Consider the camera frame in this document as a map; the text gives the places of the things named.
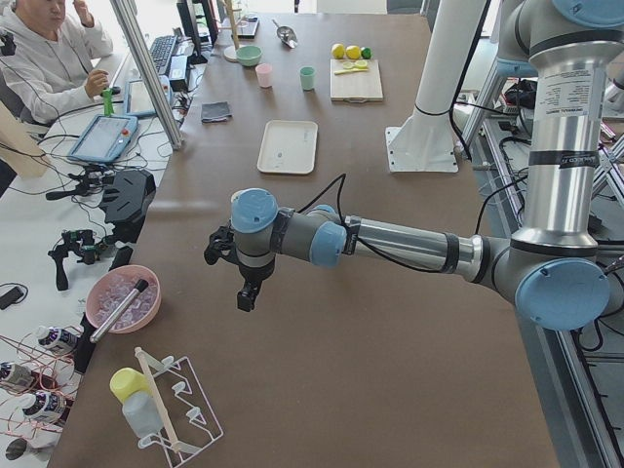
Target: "bottle label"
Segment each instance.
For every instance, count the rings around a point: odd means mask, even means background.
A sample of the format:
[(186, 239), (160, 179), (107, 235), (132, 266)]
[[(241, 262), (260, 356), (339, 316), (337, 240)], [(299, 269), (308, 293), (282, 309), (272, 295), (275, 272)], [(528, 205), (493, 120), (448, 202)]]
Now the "bottle label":
[(39, 344), (53, 354), (62, 356), (71, 353), (78, 345), (78, 336), (65, 330), (50, 328), (48, 336), (39, 340)]
[(39, 422), (57, 422), (66, 408), (64, 397), (50, 392), (37, 392), (35, 395), (37, 402), (32, 407), (24, 409), (23, 414)]
[(35, 383), (35, 377), (26, 366), (9, 364), (2, 366), (0, 372), (0, 387), (13, 392), (23, 392), (31, 388)]

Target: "green lime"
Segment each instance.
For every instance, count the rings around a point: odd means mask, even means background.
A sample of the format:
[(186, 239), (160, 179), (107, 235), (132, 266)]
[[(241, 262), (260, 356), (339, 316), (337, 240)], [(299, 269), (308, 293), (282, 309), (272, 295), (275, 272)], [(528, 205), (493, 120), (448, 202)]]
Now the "green lime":
[(372, 57), (372, 50), (370, 47), (363, 47), (360, 53), (362, 54), (362, 59), (368, 60)]

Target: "man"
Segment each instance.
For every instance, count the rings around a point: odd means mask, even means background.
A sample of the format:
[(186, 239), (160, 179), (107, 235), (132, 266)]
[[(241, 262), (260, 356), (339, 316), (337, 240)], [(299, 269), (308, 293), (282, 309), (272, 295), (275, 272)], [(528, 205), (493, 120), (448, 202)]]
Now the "man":
[(93, 103), (108, 87), (91, 59), (111, 54), (112, 41), (84, 0), (73, 6), (78, 19), (65, 16), (65, 0), (16, 0), (0, 17), (17, 46), (14, 56), (0, 57), (0, 69), (40, 123)]

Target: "person's hand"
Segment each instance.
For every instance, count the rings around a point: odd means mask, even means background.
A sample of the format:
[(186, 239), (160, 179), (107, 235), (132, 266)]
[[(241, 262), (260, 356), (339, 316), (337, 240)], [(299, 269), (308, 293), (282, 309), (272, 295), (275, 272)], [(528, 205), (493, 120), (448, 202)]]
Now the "person's hand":
[(74, 9), (83, 26), (94, 27), (96, 25), (94, 16), (89, 12), (89, 7), (85, 0), (74, 0)]
[(104, 70), (92, 70), (85, 83), (85, 91), (89, 98), (94, 98), (108, 88), (108, 73)]

